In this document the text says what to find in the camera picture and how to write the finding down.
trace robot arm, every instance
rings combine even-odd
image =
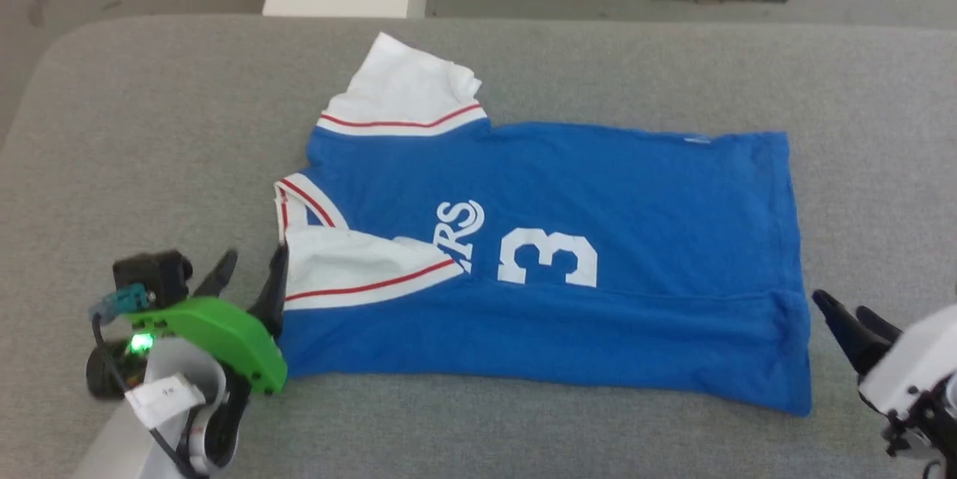
[[[888,454],[931,459],[924,477],[957,479],[957,305],[902,332],[827,292],[811,298],[858,373],[861,400],[888,420]]]
[[[121,398],[130,385],[178,374],[189,390],[198,390],[203,402],[153,431],[130,404],[121,404],[93,441],[74,479],[206,478],[232,461],[250,393],[270,395],[285,381],[285,363],[274,339],[283,328],[286,256],[285,248],[278,248],[266,285],[248,312],[216,297],[232,276],[235,251],[226,253],[191,298],[185,297],[191,266],[177,252],[137,255],[114,265],[117,291],[141,286],[143,298],[150,301],[126,302],[120,295],[119,303],[98,306],[92,313],[95,333],[103,312],[111,318],[124,311],[117,305],[133,305],[126,309],[127,317],[134,328],[150,332],[153,345],[143,369],[137,366],[137,354],[130,353],[132,342],[107,347],[98,335],[98,347],[87,364],[91,393]]]

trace gray cushioned surface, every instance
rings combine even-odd
[[[0,152],[0,476],[69,475],[115,404],[85,391],[110,264],[239,248],[380,30],[474,68],[496,122],[786,129],[807,288],[905,325],[954,301],[957,35],[902,29],[163,16],[39,64]],[[230,477],[915,477],[813,313],[810,418],[698,395],[468,377],[294,380],[254,401]],[[111,328],[119,335],[123,328]]]

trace white label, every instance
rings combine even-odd
[[[189,408],[204,404],[206,398],[182,374],[174,374],[127,391],[126,401],[140,422],[147,428],[157,428]]]

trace white lettering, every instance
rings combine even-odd
[[[558,251],[568,251],[578,259],[574,272],[564,276],[564,281],[572,285],[597,286],[598,253],[584,236],[570,236],[561,232],[544,233],[541,229],[517,228],[502,238],[502,251],[499,254],[499,281],[526,281],[526,269],[515,262],[515,253],[523,245],[534,245],[539,252],[539,264],[551,265]]]
[[[459,230],[454,230],[452,221],[459,219],[462,212],[465,212],[465,218],[457,223]],[[435,226],[431,243],[438,247],[445,247],[448,250],[457,252],[464,257],[464,260],[458,264],[465,271],[472,273],[472,244],[459,243],[458,239],[476,233],[485,223],[485,210],[482,210],[481,204],[475,200],[469,200],[468,203],[441,203],[435,209],[435,216],[442,221]]]

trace white sleeve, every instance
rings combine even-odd
[[[440,248],[335,227],[286,231],[285,309],[330,309],[384,302],[462,274]]]
[[[440,135],[486,118],[467,68],[380,33],[317,126],[343,135]]]

